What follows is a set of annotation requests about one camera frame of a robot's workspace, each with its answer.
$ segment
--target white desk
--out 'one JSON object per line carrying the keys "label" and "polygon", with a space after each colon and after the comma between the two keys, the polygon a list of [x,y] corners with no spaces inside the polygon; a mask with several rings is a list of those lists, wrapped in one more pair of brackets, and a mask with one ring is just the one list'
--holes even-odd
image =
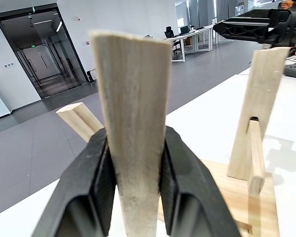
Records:
{"label": "white desk", "polygon": [[[240,116],[247,75],[235,75],[166,118],[202,159],[228,163]],[[273,173],[281,237],[296,237],[296,79],[284,77],[263,141],[266,171]],[[29,237],[56,185],[31,195],[0,214],[0,237]],[[158,221],[158,237],[165,237]],[[118,198],[110,236],[124,237]]]}
{"label": "white desk", "polygon": [[[201,33],[205,33],[208,31],[208,49],[199,49],[198,46],[198,35]],[[184,39],[188,37],[193,37],[193,50],[192,52],[185,52],[184,49]],[[195,30],[192,32],[189,32],[186,35],[183,36],[177,36],[174,38],[167,38],[165,41],[177,41],[180,40],[181,42],[181,50],[182,50],[182,59],[179,60],[172,60],[172,62],[184,62],[185,63],[185,54],[187,53],[197,53],[197,52],[202,52],[202,51],[212,51],[213,50],[213,25],[205,26],[203,29]]]}

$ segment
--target wooden upright post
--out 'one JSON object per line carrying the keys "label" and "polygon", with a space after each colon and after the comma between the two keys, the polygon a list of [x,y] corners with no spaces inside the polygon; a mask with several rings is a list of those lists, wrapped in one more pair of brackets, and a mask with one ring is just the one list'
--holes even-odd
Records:
{"label": "wooden upright post", "polygon": [[171,44],[93,33],[98,86],[128,237],[156,235]]}
{"label": "wooden upright post", "polygon": [[273,108],[281,81],[288,47],[262,49],[254,52],[247,90],[231,153],[227,175],[248,180],[252,167],[252,152],[247,152],[251,143],[248,127],[252,117],[259,119],[261,140]]}

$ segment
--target window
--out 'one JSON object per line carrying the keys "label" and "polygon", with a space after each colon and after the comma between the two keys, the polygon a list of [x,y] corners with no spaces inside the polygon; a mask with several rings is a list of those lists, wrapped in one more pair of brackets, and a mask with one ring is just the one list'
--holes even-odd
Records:
{"label": "window", "polygon": [[180,33],[181,32],[180,31],[180,27],[185,26],[185,24],[184,24],[184,18],[182,17],[182,18],[178,19],[177,20],[177,23],[178,23],[178,32]]}

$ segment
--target gray floor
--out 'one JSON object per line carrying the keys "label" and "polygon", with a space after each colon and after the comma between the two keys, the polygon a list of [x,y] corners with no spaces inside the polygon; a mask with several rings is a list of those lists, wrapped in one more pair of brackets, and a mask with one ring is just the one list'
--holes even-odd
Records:
{"label": "gray floor", "polygon": [[[212,52],[188,55],[186,63],[173,63],[168,112],[248,68],[253,50],[259,48],[256,43],[235,41],[214,46]],[[0,120],[0,212],[58,179],[85,147],[55,114],[58,107],[74,99],[82,101],[104,122],[98,93],[85,88],[75,88],[65,96],[60,94],[60,101],[54,97]],[[85,90],[91,95],[85,97]]]}

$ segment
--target light switch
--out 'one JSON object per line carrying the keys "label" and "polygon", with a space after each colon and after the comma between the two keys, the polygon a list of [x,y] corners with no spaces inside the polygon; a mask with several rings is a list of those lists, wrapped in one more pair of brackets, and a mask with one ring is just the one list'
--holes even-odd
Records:
{"label": "light switch", "polygon": [[9,67],[12,67],[12,66],[14,66],[14,63],[5,64],[4,67],[9,68]]}

